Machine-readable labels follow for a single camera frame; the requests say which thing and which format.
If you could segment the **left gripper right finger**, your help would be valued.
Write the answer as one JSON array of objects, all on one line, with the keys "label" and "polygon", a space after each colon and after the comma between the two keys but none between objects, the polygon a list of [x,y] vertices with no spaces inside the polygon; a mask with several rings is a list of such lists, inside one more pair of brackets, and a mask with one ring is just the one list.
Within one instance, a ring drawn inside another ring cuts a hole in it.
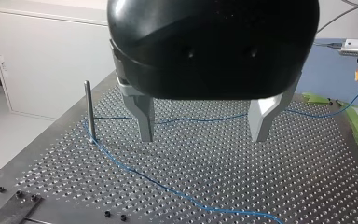
[{"label": "left gripper right finger", "polygon": [[258,97],[251,101],[247,120],[253,142],[267,140],[272,121],[291,103],[301,75],[302,73],[299,72],[295,81],[287,90],[269,97]]}]

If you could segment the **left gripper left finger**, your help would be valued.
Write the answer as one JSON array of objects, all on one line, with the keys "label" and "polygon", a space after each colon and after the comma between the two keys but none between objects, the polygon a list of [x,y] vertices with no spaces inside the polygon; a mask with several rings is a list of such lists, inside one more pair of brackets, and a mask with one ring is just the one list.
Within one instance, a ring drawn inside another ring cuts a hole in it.
[{"label": "left gripper left finger", "polygon": [[154,137],[154,101],[118,77],[117,83],[127,110],[137,119],[140,138],[143,142],[152,142]]}]

